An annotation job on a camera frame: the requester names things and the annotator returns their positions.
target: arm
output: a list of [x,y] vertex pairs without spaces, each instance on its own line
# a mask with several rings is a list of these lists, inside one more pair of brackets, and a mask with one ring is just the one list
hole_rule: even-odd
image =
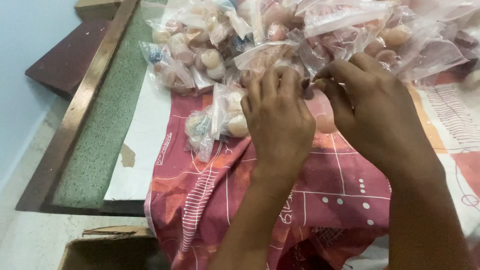
[[317,78],[339,131],[391,183],[389,269],[473,269],[443,166],[400,80],[364,53]]
[[235,218],[210,260],[210,270],[266,267],[273,226],[310,153],[315,132],[315,120],[300,98],[298,81],[292,69],[278,74],[270,70],[261,83],[249,84],[242,99],[257,165]]

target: forearm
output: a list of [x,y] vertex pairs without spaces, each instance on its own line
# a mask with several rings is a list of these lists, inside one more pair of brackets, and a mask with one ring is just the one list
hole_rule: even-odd
[[444,169],[432,159],[388,175],[390,270],[472,269]]
[[210,270],[265,269],[272,229],[296,175],[255,169],[252,184],[231,222]]

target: pile of bags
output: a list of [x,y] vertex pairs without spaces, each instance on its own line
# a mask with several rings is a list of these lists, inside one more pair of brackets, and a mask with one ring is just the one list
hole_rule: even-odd
[[[153,43],[140,46],[156,85],[180,95],[213,91],[212,106],[185,124],[188,149],[202,161],[214,140],[248,135],[243,88],[271,67],[295,69],[308,86],[331,61],[364,51],[405,81],[462,67],[468,86],[480,85],[480,0],[170,0],[141,8]],[[317,131],[335,132],[328,100],[306,90]]]

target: green surface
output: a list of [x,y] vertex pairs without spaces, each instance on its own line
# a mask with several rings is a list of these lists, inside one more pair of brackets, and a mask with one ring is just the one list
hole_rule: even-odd
[[54,205],[102,206],[146,71],[138,41],[151,39],[139,4],[63,172]]

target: wooden frame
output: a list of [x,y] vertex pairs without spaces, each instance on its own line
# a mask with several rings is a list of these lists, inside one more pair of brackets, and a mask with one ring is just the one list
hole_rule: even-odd
[[18,201],[16,210],[84,215],[120,215],[120,213],[110,211],[108,206],[102,209],[80,209],[53,206],[50,203],[137,2],[138,0],[124,0],[120,5],[63,117],[60,127],[55,132],[32,179],[30,179]]

